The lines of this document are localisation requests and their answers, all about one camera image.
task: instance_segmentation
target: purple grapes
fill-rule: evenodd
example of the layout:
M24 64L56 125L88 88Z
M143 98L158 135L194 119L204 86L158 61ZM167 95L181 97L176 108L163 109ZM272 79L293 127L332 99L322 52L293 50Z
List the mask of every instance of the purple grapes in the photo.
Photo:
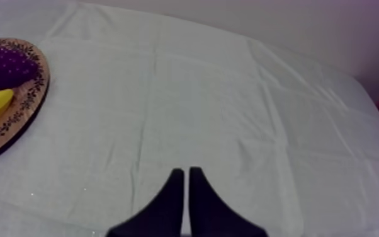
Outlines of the purple grapes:
M14 88L33 79L38 65L17 50L0 47L0 90Z

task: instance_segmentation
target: white wall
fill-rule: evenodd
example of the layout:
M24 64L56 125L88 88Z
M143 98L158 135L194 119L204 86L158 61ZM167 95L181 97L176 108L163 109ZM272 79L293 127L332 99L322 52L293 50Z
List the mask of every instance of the white wall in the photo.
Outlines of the white wall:
M379 99L378 0L84 0L174 16L288 48L361 81Z

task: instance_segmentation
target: black object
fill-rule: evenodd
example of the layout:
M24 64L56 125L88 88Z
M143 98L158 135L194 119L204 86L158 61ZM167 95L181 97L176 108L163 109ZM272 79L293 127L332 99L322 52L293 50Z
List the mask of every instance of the black object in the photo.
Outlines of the black object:
M194 237L268 237L226 205L199 167L189 170L189 219Z
M178 237L184 211L184 171L173 169L157 196L107 237Z

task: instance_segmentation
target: round wooden tray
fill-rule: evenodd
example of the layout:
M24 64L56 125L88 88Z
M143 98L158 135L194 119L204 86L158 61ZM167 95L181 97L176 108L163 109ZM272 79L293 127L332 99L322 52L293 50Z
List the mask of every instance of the round wooden tray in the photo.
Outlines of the round wooden tray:
M0 117L0 154L17 140L37 115L50 82L47 61L41 51L31 43L15 38L0 38L0 47L22 51L38 64L35 78L14 88L14 98Z

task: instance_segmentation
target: bed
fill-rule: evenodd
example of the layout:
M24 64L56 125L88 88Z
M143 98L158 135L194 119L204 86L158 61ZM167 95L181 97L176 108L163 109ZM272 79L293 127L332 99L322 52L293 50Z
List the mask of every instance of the bed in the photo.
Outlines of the bed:
M271 237L379 236L379 113L353 78L89 3L0 2L0 37L37 45L52 75L38 117L0 156L0 236L104 236L190 166Z

